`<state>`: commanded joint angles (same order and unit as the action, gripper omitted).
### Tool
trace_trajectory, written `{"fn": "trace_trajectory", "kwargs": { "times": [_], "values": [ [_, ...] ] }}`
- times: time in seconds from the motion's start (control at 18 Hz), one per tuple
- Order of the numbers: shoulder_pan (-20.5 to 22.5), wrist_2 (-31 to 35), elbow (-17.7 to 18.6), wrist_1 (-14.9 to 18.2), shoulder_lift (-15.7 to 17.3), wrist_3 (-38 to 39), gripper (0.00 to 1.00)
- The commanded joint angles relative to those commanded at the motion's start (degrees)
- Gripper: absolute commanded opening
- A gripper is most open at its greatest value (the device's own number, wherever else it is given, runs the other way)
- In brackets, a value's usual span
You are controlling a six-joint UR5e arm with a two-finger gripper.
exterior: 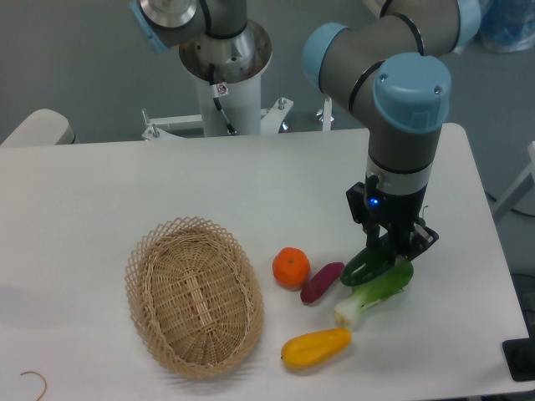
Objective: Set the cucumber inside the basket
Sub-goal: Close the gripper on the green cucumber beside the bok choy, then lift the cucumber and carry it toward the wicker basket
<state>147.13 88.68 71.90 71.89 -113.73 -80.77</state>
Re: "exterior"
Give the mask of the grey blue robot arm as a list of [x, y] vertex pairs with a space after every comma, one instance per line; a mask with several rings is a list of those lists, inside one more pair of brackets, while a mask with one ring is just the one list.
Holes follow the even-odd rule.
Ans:
[[[262, 73], [272, 50], [244, 1], [134, 1], [130, 11], [155, 51], [179, 48], [201, 81], [206, 135], [260, 132], [259, 97], [238, 85]], [[366, 246], [389, 261], [414, 259], [438, 238], [419, 213], [450, 108], [441, 56], [471, 40], [481, 19], [476, 1], [386, 1], [369, 26], [326, 23], [303, 47], [307, 79], [369, 130], [365, 180], [346, 196]]]

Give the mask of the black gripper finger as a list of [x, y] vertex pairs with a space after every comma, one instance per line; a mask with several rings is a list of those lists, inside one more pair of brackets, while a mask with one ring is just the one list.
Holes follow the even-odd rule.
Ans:
[[396, 266], [399, 262], [406, 259], [408, 237], [395, 233], [388, 233], [387, 236], [387, 262], [390, 266]]
[[366, 233], [366, 247], [373, 248], [380, 244], [380, 226], [372, 225], [365, 229]]

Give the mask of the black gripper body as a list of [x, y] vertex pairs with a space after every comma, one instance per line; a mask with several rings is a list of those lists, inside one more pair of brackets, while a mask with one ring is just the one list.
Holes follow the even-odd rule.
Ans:
[[380, 178], [372, 175], [346, 191], [353, 220], [363, 232], [372, 225], [380, 226], [380, 241], [388, 233], [408, 237], [406, 258], [417, 258], [438, 239], [438, 234], [420, 217], [427, 187], [408, 195], [394, 195], [380, 189]]

